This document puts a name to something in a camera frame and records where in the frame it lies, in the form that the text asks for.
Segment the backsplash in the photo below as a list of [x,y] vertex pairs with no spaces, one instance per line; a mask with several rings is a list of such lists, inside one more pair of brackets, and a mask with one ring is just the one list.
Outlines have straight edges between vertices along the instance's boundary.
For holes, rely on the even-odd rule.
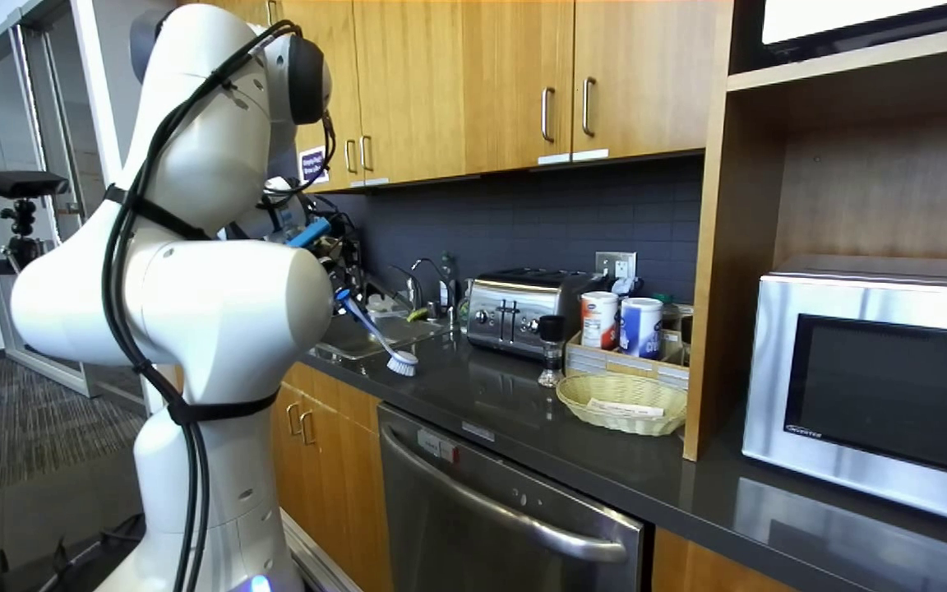
[[635,248],[652,292],[691,302],[700,223],[700,158],[333,192],[366,235],[373,276],[456,254],[459,271],[499,265],[592,269],[594,248]]

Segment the stainless steel dishwasher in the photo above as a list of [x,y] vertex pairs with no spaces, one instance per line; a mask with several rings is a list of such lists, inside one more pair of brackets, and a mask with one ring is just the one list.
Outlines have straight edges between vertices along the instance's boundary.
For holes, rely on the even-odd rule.
[[639,592],[641,522],[381,403],[397,592]]

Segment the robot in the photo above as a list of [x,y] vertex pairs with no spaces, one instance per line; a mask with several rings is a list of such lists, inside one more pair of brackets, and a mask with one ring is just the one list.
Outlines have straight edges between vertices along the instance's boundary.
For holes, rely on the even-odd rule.
[[[184,402],[212,415],[196,422],[212,483],[201,553],[184,548],[190,451],[184,422],[176,423],[181,403],[163,402],[135,440],[146,539],[102,582],[104,592],[159,592],[181,587],[181,582],[215,592],[300,587],[276,507],[265,403],[296,350],[327,333],[333,283],[307,248],[260,239],[184,239],[184,233],[215,233],[254,209],[273,127],[289,140],[296,117],[312,122],[327,104],[327,64],[296,59],[312,42],[296,32],[276,32],[265,47],[254,47],[255,38],[228,9],[176,6],[161,23],[146,67],[130,150],[107,188],[114,201],[104,201],[71,239],[32,258],[13,283],[13,321],[25,345],[77,360],[130,363],[104,306],[107,245],[126,244],[114,265],[127,335],[155,367],[181,367]],[[254,47],[254,59],[241,59],[244,64],[161,144],[161,127],[176,122],[176,104],[244,47]],[[140,209],[117,233],[139,188],[146,190]]]

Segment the countertop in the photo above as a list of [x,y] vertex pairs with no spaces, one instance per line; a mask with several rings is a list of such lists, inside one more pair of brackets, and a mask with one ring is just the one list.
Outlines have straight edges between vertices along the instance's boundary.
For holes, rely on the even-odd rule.
[[413,350],[413,378],[391,376],[384,356],[300,360],[797,587],[947,587],[947,518],[745,461],[740,417],[691,462],[680,435],[583,423],[536,385],[536,360],[473,347],[447,328]]

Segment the cup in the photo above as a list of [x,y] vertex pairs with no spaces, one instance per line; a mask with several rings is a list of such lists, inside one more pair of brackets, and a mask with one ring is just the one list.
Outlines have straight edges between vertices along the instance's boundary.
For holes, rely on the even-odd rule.
[[618,302],[614,292],[580,294],[580,317],[583,317],[580,345],[614,347],[614,302]]
[[639,359],[660,356],[660,300],[627,294],[618,311],[618,347]]

